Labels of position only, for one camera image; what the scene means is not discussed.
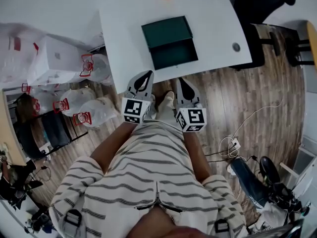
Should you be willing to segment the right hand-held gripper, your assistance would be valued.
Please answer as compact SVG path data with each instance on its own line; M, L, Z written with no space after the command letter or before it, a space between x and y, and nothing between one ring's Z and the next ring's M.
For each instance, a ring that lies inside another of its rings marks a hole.
M182 132L198 132L207 125L207 110L200 102L200 93L187 79L176 80L176 121Z

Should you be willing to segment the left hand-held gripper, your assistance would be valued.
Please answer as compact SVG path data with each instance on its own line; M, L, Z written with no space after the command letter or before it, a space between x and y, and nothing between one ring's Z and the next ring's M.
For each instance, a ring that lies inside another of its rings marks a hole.
M129 81L121 105L121 114L125 122L142 124L144 120L155 118L155 97L148 94L152 89L153 80L154 73L149 70L135 75Z

